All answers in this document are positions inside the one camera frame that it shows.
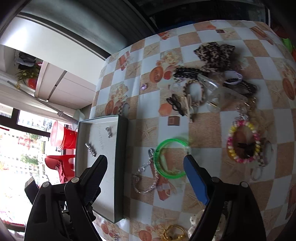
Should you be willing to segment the clear large claw clip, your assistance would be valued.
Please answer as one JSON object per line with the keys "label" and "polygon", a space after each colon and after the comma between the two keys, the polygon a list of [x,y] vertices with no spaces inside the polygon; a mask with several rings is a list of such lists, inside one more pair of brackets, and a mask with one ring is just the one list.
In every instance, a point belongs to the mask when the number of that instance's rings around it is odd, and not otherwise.
{"label": "clear large claw clip", "polygon": [[245,96],[232,89],[223,87],[222,85],[204,75],[198,74],[197,78],[203,83],[204,87],[206,87],[211,92],[206,97],[206,104],[208,110],[213,113],[218,113],[224,110],[227,106],[234,102],[244,103],[248,101]]}

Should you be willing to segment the small silver charm clip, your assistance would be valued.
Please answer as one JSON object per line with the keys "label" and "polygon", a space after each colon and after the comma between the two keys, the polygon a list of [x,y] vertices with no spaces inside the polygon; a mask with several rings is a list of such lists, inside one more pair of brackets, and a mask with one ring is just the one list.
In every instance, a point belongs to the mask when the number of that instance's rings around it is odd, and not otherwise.
{"label": "small silver charm clip", "polygon": [[111,128],[108,126],[108,127],[105,128],[105,130],[107,131],[108,138],[111,138],[111,137],[112,137],[112,131],[111,131]]}

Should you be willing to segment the black bow hair clip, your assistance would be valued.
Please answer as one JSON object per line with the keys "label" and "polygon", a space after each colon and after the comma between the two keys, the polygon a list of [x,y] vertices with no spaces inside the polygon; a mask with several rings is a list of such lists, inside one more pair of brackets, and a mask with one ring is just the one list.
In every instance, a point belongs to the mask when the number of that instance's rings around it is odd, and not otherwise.
{"label": "black bow hair clip", "polygon": [[172,106],[172,109],[177,111],[181,116],[184,116],[184,111],[182,110],[181,103],[178,101],[178,98],[175,94],[172,94],[171,97],[166,98],[166,101]]}

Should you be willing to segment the black beaded barrette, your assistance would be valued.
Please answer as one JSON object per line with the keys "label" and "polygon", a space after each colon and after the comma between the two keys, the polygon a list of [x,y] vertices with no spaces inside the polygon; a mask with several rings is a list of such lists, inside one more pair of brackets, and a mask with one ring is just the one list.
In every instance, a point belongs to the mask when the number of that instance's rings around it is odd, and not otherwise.
{"label": "black beaded barrette", "polygon": [[187,68],[187,67],[178,67],[175,69],[173,76],[175,78],[188,78],[188,79],[194,79],[198,80],[198,76],[203,75],[207,77],[209,73],[204,72],[197,68]]}

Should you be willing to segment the leopard print scrunchie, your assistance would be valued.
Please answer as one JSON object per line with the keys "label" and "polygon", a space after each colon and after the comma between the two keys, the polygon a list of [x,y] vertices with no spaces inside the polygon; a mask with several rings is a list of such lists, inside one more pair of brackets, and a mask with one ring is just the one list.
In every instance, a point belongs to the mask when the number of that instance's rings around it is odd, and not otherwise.
{"label": "leopard print scrunchie", "polygon": [[194,53],[200,58],[204,65],[200,68],[203,72],[224,72],[231,67],[231,56],[235,46],[229,44],[219,45],[210,42],[200,45]]}

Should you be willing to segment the silver rhinestone hair clip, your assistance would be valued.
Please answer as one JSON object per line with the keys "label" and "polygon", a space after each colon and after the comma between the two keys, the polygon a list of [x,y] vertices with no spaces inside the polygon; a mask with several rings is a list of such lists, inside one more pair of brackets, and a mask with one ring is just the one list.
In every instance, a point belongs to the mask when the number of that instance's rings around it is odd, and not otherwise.
{"label": "silver rhinestone hair clip", "polygon": [[92,147],[92,145],[90,143],[85,143],[85,146],[88,150],[88,152],[93,156],[96,157],[96,152],[95,149]]}

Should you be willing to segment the red plastic bucket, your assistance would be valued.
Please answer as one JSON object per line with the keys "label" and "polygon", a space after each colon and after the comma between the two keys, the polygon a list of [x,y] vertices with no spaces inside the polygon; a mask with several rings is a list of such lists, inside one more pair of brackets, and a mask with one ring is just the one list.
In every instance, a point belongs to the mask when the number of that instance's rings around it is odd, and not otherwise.
{"label": "red plastic bucket", "polygon": [[78,133],[55,121],[50,134],[51,145],[60,150],[76,149]]}

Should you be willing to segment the grey shallow tray box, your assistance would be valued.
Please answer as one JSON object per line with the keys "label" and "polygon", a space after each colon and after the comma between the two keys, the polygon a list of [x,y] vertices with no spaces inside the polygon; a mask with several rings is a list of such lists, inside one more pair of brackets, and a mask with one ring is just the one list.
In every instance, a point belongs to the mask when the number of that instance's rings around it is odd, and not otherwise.
{"label": "grey shallow tray box", "polygon": [[120,115],[84,120],[78,126],[75,174],[93,171],[85,202],[112,223],[123,218],[127,126],[128,119]]}

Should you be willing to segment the white low cabinet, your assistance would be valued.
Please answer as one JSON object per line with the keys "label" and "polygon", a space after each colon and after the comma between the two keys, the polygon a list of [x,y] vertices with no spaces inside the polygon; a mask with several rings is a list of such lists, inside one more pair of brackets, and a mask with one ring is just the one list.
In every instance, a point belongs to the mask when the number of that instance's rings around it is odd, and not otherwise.
{"label": "white low cabinet", "polygon": [[72,109],[92,104],[96,86],[46,61],[42,62],[35,97]]}

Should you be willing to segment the beige hair clip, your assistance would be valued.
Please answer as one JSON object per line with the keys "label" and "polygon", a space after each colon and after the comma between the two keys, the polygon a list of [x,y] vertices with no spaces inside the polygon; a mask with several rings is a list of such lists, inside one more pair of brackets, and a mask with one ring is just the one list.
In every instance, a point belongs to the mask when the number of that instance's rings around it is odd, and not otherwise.
{"label": "beige hair clip", "polygon": [[194,122],[194,108],[192,103],[191,95],[188,94],[187,96],[177,96],[178,101],[181,103],[182,110],[184,111],[184,116],[188,117],[189,123]]}

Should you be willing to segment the potted plant red pot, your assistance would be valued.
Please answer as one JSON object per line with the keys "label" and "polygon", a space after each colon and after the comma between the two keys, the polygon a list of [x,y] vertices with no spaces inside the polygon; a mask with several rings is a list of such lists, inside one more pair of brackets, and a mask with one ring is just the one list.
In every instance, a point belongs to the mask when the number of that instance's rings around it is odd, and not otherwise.
{"label": "potted plant red pot", "polygon": [[16,73],[17,84],[16,88],[20,89],[21,85],[26,85],[32,90],[36,90],[39,73],[42,63],[35,63],[33,66],[18,65],[18,71]]}

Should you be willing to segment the light blue basin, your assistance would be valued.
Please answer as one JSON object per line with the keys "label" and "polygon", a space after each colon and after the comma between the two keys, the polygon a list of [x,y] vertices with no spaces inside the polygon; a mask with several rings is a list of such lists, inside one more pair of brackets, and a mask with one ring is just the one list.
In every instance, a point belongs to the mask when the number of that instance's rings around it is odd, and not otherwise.
{"label": "light blue basin", "polygon": [[85,115],[80,109],[77,109],[74,112],[74,116],[72,118],[73,118],[73,120],[71,121],[72,129],[76,131],[78,129],[79,122],[85,120]]}

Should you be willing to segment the checkered floral tablecloth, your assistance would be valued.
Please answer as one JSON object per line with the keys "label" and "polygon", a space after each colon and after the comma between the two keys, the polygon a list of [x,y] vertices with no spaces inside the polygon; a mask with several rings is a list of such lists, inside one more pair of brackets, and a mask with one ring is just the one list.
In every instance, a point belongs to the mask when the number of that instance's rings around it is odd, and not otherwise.
{"label": "checkered floral tablecloth", "polygon": [[[167,103],[181,96],[183,81],[172,71],[202,66],[194,53],[217,42],[235,46],[233,70],[258,88],[251,121],[263,137],[263,169],[230,159],[226,140],[237,116],[235,103],[213,113],[196,109],[193,123]],[[140,90],[143,84],[147,89]],[[186,177],[161,178],[156,190],[137,193],[153,183],[152,166],[138,185],[132,175],[148,159],[148,150],[169,138],[182,138],[212,176],[238,184],[247,181],[263,217],[268,240],[275,240],[295,209],[295,61],[293,54],[265,23],[214,20],[190,24],[140,40],[106,59],[90,116],[121,114],[129,119],[125,166],[124,218],[113,224],[98,217],[95,226],[105,240],[160,240],[164,228],[188,229],[190,217],[203,209]]]}

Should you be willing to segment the cream polka dot scrunchie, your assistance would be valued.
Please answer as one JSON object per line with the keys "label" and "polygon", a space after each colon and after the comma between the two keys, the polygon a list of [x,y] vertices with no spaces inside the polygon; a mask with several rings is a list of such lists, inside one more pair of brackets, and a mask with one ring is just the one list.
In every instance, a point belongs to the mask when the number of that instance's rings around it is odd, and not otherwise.
{"label": "cream polka dot scrunchie", "polygon": [[218,208],[207,207],[190,218],[189,240],[222,240],[226,216]]}

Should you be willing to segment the red plastic chair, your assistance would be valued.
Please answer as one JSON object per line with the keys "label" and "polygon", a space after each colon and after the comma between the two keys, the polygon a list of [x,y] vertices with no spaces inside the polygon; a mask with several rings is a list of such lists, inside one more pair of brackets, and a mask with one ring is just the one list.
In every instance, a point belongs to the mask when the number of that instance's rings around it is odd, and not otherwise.
{"label": "red plastic chair", "polygon": [[75,155],[60,155],[60,156],[46,156],[45,164],[52,170],[57,170],[59,173],[60,183],[70,181],[74,176],[74,164],[69,160],[75,158]]}

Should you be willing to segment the small black claw clip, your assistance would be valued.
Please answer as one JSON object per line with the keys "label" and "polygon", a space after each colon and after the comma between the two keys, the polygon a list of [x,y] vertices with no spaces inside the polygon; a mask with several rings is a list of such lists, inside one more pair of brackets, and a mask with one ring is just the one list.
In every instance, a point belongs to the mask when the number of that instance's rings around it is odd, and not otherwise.
{"label": "small black claw clip", "polygon": [[255,142],[252,143],[237,143],[237,147],[241,150],[241,157],[252,157],[255,152]]}

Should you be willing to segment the green plastic bangle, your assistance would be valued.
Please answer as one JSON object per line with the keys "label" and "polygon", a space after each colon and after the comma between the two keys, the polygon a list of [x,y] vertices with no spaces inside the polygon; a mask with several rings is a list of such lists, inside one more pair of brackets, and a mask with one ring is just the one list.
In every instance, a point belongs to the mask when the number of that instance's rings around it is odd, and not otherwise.
{"label": "green plastic bangle", "polygon": [[187,141],[180,138],[166,139],[156,148],[154,153],[154,167],[164,178],[182,178],[185,176],[183,159],[190,152]]}

